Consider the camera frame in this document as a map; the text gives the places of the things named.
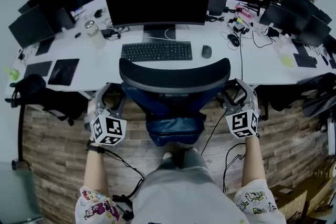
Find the white desk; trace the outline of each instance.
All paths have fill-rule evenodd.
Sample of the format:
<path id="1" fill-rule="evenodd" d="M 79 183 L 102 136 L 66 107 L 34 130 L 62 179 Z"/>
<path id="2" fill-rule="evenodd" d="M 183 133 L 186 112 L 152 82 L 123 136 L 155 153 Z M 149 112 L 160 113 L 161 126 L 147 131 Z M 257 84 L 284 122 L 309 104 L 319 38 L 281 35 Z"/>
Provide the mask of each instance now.
<path id="1" fill-rule="evenodd" d="M 228 0 L 227 6 L 234 8 L 238 1 Z M 121 83 L 122 80 L 119 76 L 119 58 L 121 55 L 121 48 L 123 44 L 141 42 L 143 36 L 143 26 L 130 27 L 130 31 L 122 33 L 121 39 L 108 41 L 105 47 L 96 49 L 91 43 L 90 38 L 85 33 L 83 28 L 84 23 L 90 19 L 93 19 L 96 23 L 103 22 L 110 17 L 108 10 L 103 13 L 101 18 L 95 19 L 93 17 L 94 12 L 97 9 L 106 7 L 105 0 L 95 0 L 88 3 L 84 9 L 87 11 L 80 15 L 76 27 L 64 33 L 56 35 L 54 42 L 51 45 L 48 53 L 44 55 L 35 56 L 30 53 L 30 56 L 25 60 L 25 64 L 32 64 L 44 61 L 52 61 L 51 69 L 47 77 L 44 77 L 46 81 L 49 80 L 49 76 L 53 70 L 54 64 L 58 59 L 71 59 L 79 58 L 79 63 L 75 71 L 73 80 L 70 86 L 57 86 L 47 85 L 47 87 L 57 91 L 92 91 L 98 90 L 107 82 Z M 223 13 L 225 21 L 233 18 L 233 13 Z M 247 23 L 258 22 L 260 17 L 253 20 L 249 20 L 243 15 L 241 18 Z M 235 51 L 227 47 L 228 40 L 225 40 L 221 36 L 221 31 L 227 33 L 231 28 L 227 26 L 227 23 L 221 22 L 206 22 L 204 26 L 200 25 L 177 25 L 176 26 L 176 39 L 190 41 L 192 44 L 192 61 L 154 61 L 154 62 L 137 62 L 137 65 L 156 68 L 156 69 L 189 69 L 201 66 L 206 66 L 211 63 L 217 62 L 222 58 L 228 58 L 231 63 L 231 76 L 230 79 L 241 78 L 241 60 L 239 48 Z M 105 29 L 103 23 L 99 23 L 100 29 Z M 82 35 L 75 39 L 75 34 L 81 32 Z M 251 38 L 252 29 L 250 32 L 244 35 L 247 38 Z M 259 46 L 270 43 L 268 37 L 259 37 L 254 33 L 255 41 Z M 336 73 L 336 69 L 332 69 L 330 65 L 326 65 L 321 57 L 314 51 L 306 47 L 309 55 L 316 57 L 318 64 L 317 68 L 303 68 L 297 67 L 285 67 L 279 57 L 276 54 L 273 45 L 266 46 L 264 48 L 257 48 L 252 39 L 242 38 L 243 47 L 243 80 L 250 85 L 260 84 L 293 84 L 297 81 L 309 77 L 313 77 L 319 74 L 327 72 Z M 202 46 L 209 45 L 212 48 L 212 56 L 209 59 L 204 59 L 201 56 Z M 285 45 L 285 50 L 288 54 L 292 55 L 297 53 L 296 48 L 290 42 Z M 13 67 L 19 70 L 21 80 L 24 76 L 26 66 L 22 61 L 16 60 Z M 6 95 L 13 93 L 13 88 L 9 87 L 9 84 L 13 81 L 9 81 L 5 90 Z"/>

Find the shoe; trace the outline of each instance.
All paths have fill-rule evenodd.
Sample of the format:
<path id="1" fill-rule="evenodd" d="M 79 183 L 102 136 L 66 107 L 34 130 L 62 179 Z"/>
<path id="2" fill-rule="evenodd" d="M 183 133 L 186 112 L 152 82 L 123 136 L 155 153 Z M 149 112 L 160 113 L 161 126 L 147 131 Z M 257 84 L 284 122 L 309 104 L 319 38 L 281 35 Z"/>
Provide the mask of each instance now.
<path id="1" fill-rule="evenodd" d="M 198 150 L 197 150 L 197 148 L 195 148 L 195 147 L 191 147 L 191 148 L 189 148 L 188 150 L 189 150 L 189 151 L 195 151 L 195 152 L 198 153 Z"/>
<path id="2" fill-rule="evenodd" d="M 165 159 L 172 158 L 172 157 L 173 157 L 173 153 L 168 151 L 163 155 L 162 160 L 164 161 Z"/>

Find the keyboard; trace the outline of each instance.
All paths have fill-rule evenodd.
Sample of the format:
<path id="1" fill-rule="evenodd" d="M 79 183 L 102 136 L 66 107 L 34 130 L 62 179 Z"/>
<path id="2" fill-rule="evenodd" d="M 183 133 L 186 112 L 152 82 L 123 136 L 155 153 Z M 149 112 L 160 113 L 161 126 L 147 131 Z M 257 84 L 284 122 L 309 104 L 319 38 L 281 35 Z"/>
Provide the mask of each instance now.
<path id="1" fill-rule="evenodd" d="M 295 61 L 298 67 L 316 68 L 315 58 L 306 55 L 294 54 Z"/>
<path id="2" fill-rule="evenodd" d="M 132 62 L 192 60 L 190 42 L 132 43 L 122 45 L 121 58 Z"/>

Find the wrist strap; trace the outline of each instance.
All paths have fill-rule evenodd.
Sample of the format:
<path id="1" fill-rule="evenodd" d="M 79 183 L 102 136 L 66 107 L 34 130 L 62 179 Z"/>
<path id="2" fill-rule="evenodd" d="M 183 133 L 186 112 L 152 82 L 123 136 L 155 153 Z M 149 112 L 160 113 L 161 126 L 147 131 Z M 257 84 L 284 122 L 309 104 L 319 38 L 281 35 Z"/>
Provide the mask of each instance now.
<path id="1" fill-rule="evenodd" d="M 87 151 L 95 151 L 97 153 L 105 153 L 105 148 L 103 148 L 101 146 L 93 146 L 93 145 L 91 145 L 91 143 L 93 143 L 93 141 L 89 140 L 88 143 L 86 144 L 86 150 Z"/>

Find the pink device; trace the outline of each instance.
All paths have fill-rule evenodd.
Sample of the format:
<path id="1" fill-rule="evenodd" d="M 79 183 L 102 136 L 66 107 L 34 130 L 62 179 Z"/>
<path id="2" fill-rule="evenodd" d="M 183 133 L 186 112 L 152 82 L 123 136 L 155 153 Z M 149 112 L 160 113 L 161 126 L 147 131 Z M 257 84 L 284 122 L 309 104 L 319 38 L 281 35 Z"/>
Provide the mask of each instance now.
<path id="1" fill-rule="evenodd" d="M 254 15 L 251 13 L 251 11 L 248 8 L 245 8 L 243 6 L 237 5 L 235 7 L 235 9 L 237 8 L 241 8 L 241 14 L 243 14 L 245 17 L 249 18 L 249 19 L 253 19 Z"/>

